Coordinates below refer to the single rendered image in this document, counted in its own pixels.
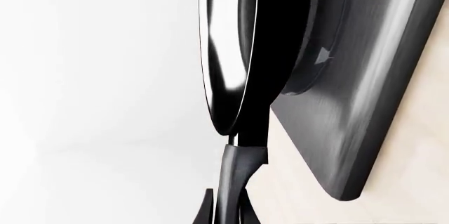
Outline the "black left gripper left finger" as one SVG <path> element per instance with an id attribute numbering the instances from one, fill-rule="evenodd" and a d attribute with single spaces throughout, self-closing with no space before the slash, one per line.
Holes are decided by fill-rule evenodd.
<path id="1" fill-rule="evenodd" d="M 192 224 L 212 224 L 213 223 L 214 195 L 213 189 L 205 191 L 198 213 Z"/>

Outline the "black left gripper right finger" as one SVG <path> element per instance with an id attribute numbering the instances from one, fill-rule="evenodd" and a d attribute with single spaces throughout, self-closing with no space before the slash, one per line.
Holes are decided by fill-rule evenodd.
<path id="1" fill-rule="evenodd" d="M 248 192 L 243 189 L 239 198 L 240 224 L 261 224 L 250 202 Z"/>

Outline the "flat black stove plate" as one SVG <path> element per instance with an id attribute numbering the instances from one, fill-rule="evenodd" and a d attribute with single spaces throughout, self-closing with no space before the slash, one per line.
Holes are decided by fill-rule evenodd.
<path id="1" fill-rule="evenodd" d="M 445 0 L 309 0 L 293 73 L 272 105 L 324 191 L 361 196 Z"/>

